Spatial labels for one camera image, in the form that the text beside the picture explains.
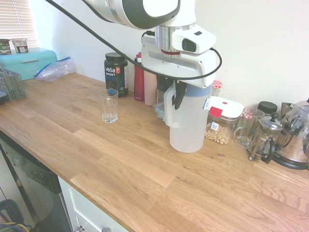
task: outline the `mug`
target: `mug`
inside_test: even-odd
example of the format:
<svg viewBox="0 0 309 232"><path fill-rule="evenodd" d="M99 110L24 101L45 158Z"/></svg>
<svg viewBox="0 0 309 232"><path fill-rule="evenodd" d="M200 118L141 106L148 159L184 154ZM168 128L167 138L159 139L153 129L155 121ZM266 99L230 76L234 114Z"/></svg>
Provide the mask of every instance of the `mug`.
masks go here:
<svg viewBox="0 0 309 232"><path fill-rule="evenodd" d="M236 128L234 132L234 143L237 146L248 149L250 141L252 140L258 127L258 122L264 116L264 112L257 108L244 108L240 127Z"/></svg>

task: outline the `dishwasher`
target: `dishwasher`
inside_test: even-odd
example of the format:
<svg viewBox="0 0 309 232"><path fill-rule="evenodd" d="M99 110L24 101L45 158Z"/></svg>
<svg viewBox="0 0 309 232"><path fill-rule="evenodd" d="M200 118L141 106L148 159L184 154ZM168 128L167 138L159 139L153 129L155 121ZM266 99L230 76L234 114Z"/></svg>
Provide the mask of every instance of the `dishwasher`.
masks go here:
<svg viewBox="0 0 309 232"><path fill-rule="evenodd" d="M58 176L0 131L3 156L36 224L37 232L71 232Z"/></svg>

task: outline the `electric kettle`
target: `electric kettle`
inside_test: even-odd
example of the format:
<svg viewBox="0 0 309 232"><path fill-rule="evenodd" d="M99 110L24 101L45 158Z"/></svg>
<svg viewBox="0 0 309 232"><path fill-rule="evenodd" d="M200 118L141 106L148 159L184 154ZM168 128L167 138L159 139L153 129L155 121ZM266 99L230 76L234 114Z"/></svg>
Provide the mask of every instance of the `electric kettle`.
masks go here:
<svg viewBox="0 0 309 232"><path fill-rule="evenodd" d="M292 169L309 167L309 99L298 102L282 119L273 160Z"/></svg>

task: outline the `teal bread bin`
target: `teal bread bin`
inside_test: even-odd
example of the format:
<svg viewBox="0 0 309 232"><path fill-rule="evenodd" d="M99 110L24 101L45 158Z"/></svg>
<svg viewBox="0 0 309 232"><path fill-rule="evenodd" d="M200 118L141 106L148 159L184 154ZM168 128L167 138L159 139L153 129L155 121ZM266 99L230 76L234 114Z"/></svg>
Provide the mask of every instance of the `teal bread bin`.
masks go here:
<svg viewBox="0 0 309 232"><path fill-rule="evenodd" d="M56 53L44 48L30 48L29 52L0 56L4 69L19 73L22 80L33 78L47 64L57 61Z"/></svg>

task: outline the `white cabinet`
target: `white cabinet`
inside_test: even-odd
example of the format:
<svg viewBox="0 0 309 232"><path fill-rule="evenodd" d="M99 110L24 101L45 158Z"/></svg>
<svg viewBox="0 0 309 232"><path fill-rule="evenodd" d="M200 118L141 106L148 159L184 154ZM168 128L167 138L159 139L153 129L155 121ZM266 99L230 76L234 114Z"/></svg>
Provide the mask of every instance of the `white cabinet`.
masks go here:
<svg viewBox="0 0 309 232"><path fill-rule="evenodd" d="M59 182L73 230L82 226L84 232L128 232L60 177Z"/></svg>

